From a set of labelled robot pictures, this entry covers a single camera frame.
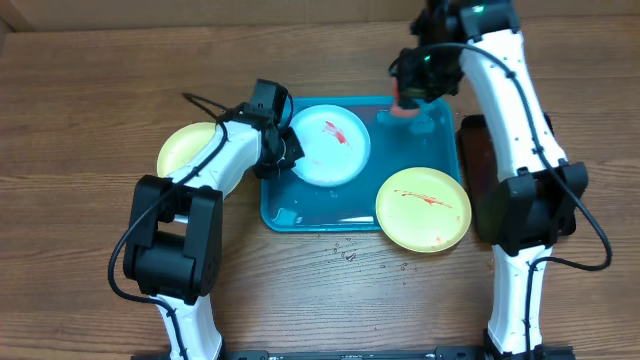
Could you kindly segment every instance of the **white bowl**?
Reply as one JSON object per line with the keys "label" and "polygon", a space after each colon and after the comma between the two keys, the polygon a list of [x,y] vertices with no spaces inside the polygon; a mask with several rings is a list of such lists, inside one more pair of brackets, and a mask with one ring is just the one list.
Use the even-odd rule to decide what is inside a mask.
{"label": "white bowl", "polygon": [[369,132],[360,118],[336,105],[316,105],[292,120],[304,157],[293,172],[309,184],[345,184],[364,169],[371,152]]}

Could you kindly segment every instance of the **wood grain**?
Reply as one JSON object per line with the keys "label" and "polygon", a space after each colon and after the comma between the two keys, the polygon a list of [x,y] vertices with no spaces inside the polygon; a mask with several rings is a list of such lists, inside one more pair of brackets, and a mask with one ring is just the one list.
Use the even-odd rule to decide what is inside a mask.
{"label": "wood grain", "polygon": [[2,18],[0,18],[0,54],[2,54],[2,47],[4,46],[4,38],[7,36],[7,33],[11,32],[11,29],[7,26]]}
{"label": "wood grain", "polygon": [[[522,18],[640,14],[637,0],[513,2]],[[17,31],[86,31],[413,21],[424,6],[425,0],[0,0],[0,18]]]}
{"label": "wood grain", "polygon": [[[543,107],[571,160],[587,164],[585,202],[615,250],[603,273],[548,268],[543,334],[573,345],[580,359],[640,351],[639,20],[524,23]],[[262,77],[295,96],[388,94],[386,67],[413,43],[406,32],[404,23],[387,23],[8,34],[0,57],[0,358],[126,359],[166,350],[156,310],[113,295],[106,266],[137,179],[153,173],[173,131],[207,120],[180,92],[233,105]],[[447,101],[456,126],[478,112],[466,82]],[[249,175],[225,202],[230,245],[213,302],[229,348],[480,343],[492,262],[472,232],[439,256],[402,250],[379,233],[277,234],[260,219],[258,195]],[[583,220],[556,249],[578,261],[602,259]]]}

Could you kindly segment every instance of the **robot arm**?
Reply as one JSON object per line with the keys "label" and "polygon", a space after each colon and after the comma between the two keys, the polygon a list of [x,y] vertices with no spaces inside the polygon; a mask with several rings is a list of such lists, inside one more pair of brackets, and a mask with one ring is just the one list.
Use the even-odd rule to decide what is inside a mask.
{"label": "robot arm", "polygon": [[[293,167],[304,155],[288,123],[279,126],[286,98],[284,87],[258,80],[251,101],[225,112],[213,136],[186,165],[177,169],[162,166],[169,172],[167,178],[145,176],[136,186],[131,223],[169,189],[174,191],[147,217],[153,221],[142,223],[131,233],[124,272],[138,282],[143,294],[174,309],[191,360],[216,360],[223,347],[209,296],[220,267],[223,199],[249,168],[259,178],[269,178]],[[175,143],[167,141],[161,154],[174,154],[178,150],[171,148]],[[197,175],[184,185],[178,184],[216,149],[219,152]],[[159,231],[159,221],[186,223],[185,236]],[[173,320],[165,307],[157,307],[171,342],[169,358],[182,359]]]}
{"label": "robot arm", "polygon": [[[549,169],[537,153],[532,131],[553,171],[562,174],[578,197],[586,188],[586,170],[582,164],[568,166],[545,121],[527,71],[523,38],[511,2],[466,1],[450,6],[448,1],[431,1],[430,5],[432,11],[425,10],[412,25],[420,47],[404,49],[390,68],[397,78],[397,103],[410,109],[415,107],[411,98],[432,101],[443,94],[455,95],[463,74],[473,86],[491,135],[499,181],[495,189],[473,199],[478,234],[493,245],[496,264],[485,349],[495,359],[510,358],[530,350],[526,348],[526,326],[531,348],[542,344],[538,315],[544,266],[539,264],[534,272],[530,316],[525,319],[529,264],[551,255],[565,220],[574,212],[574,204],[549,181]],[[502,67],[479,52],[447,48],[443,43],[480,48],[506,64],[512,74],[505,74]],[[437,50],[425,52],[429,45],[436,44],[441,44]],[[533,127],[523,99],[507,75],[515,76],[522,86]]]}

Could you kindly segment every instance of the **yellow plate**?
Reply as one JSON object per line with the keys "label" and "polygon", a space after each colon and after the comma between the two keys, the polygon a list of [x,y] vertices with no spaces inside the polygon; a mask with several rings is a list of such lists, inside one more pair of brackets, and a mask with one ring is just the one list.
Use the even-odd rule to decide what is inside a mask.
{"label": "yellow plate", "polygon": [[471,204],[462,186],[449,175],[411,168],[382,185],[376,215],[382,230],[396,244],[430,253],[462,239],[471,224]]}
{"label": "yellow plate", "polygon": [[158,176],[165,177],[187,165],[215,133],[216,124],[210,122],[191,124],[173,133],[162,145],[158,155]]}

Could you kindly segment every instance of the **black bracket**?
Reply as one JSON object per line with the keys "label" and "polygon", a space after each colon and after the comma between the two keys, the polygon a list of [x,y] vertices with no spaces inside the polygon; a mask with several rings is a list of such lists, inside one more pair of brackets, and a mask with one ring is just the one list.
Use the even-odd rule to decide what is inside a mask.
{"label": "black bracket", "polygon": [[[462,135],[465,132],[470,134],[468,144]],[[516,256],[529,247],[552,246],[560,235],[575,231],[575,205],[548,170],[529,173],[522,169],[520,176],[497,183],[495,154],[483,116],[466,117],[458,134],[480,240],[500,245],[507,254]],[[483,151],[488,151],[486,157],[474,157],[474,153]],[[470,165],[477,161],[485,168],[485,174],[471,171]],[[578,198],[582,197],[589,182],[583,163],[563,165],[556,172]],[[493,187],[480,191],[474,186],[476,183]]]}
{"label": "black bracket", "polygon": [[463,77],[459,64],[461,49],[441,48],[427,53],[424,46],[444,42],[467,43],[482,35],[520,30],[520,21],[511,0],[429,0],[428,6],[411,24],[418,47],[403,49],[390,66],[398,80],[398,104],[404,109],[418,107],[412,99],[432,102],[442,95],[456,95]]}
{"label": "black bracket", "polygon": [[[172,186],[169,178],[146,175],[136,185],[129,226]],[[124,273],[146,295],[168,295],[195,304],[209,294],[222,256],[222,192],[181,186],[154,207],[127,241]],[[158,231],[158,222],[188,216],[185,236]]]}
{"label": "black bracket", "polygon": [[[544,348],[532,360],[575,360],[573,348]],[[344,351],[273,354],[266,351],[239,351],[221,354],[220,360],[524,360],[517,357],[495,357],[482,346],[440,346],[425,351]]]}
{"label": "black bracket", "polygon": [[280,126],[288,94],[284,86],[258,79],[251,100],[229,109],[220,117],[220,121],[245,123],[262,133],[260,159],[253,167],[259,179],[278,176],[282,170],[293,168],[295,161],[304,156],[293,129],[289,124]]}

